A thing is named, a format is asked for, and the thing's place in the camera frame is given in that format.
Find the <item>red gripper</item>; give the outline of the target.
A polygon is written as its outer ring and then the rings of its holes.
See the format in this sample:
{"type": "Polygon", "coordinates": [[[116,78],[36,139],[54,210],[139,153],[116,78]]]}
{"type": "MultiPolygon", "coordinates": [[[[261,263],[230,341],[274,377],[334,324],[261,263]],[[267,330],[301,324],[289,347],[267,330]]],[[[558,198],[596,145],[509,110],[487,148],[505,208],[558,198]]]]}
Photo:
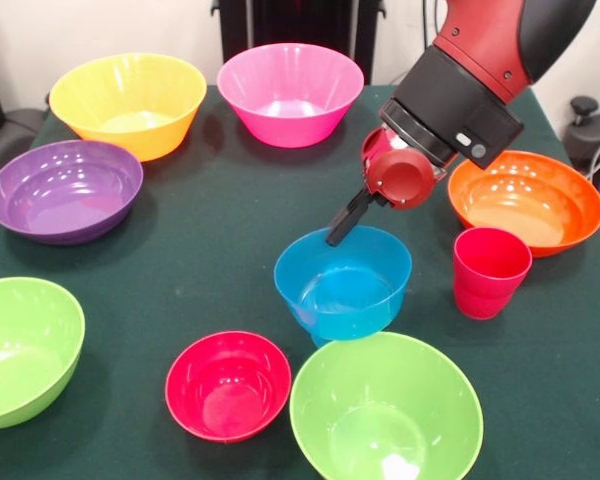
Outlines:
{"type": "Polygon", "coordinates": [[[412,209],[431,195],[434,165],[420,150],[406,144],[392,130],[378,127],[365,139],[361,159],[366,188],[362,188],[329,223],[326,243],[337,247],[359,223],[369,206],[386,201],[395,209],[412,209]]]}

